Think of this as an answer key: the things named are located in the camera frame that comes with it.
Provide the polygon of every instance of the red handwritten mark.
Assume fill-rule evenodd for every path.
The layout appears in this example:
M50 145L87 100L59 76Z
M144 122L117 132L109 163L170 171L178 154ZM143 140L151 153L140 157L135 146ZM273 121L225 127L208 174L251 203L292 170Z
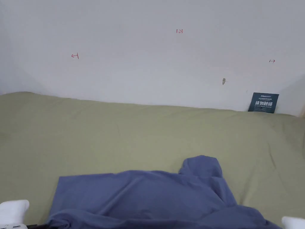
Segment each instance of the red handwritten mark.
M71 56L72 56L73 58L74 58L75 56L77 56L77 58L78 58L78 53L77 53L77 55L73 55L73 54L72 54ZM78 58L78 59L79 59L79 58Z

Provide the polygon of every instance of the bed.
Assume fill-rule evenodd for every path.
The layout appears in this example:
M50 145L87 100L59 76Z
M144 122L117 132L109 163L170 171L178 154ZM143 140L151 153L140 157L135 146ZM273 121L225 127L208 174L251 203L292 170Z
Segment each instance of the bed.
M218 159L239 204L279 225L305 218L305 119L285 114L0 96L0 202L28 199L48 217L60 176L162 170Z

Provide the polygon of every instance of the white object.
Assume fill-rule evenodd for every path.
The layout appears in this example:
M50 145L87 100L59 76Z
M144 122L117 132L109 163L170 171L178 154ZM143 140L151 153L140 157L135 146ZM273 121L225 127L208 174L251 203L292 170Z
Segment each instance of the white object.
M27 229L27 226L24 224L7 224L4 227L5 229Z
M11 200L0 204L0 228L9 228L11 224L23 223L24 215L29 208L28 200Z
M285 229L304 229L305 219L284 216L282 218L282 223Z

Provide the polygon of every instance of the blue cloth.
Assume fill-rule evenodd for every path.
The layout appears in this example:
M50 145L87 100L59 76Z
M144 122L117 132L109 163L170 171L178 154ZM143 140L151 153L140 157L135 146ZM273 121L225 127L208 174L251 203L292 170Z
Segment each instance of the blue cloth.
M179 173L125 171L59 178L47 224L62 229L280 229L237 205L216 158Z

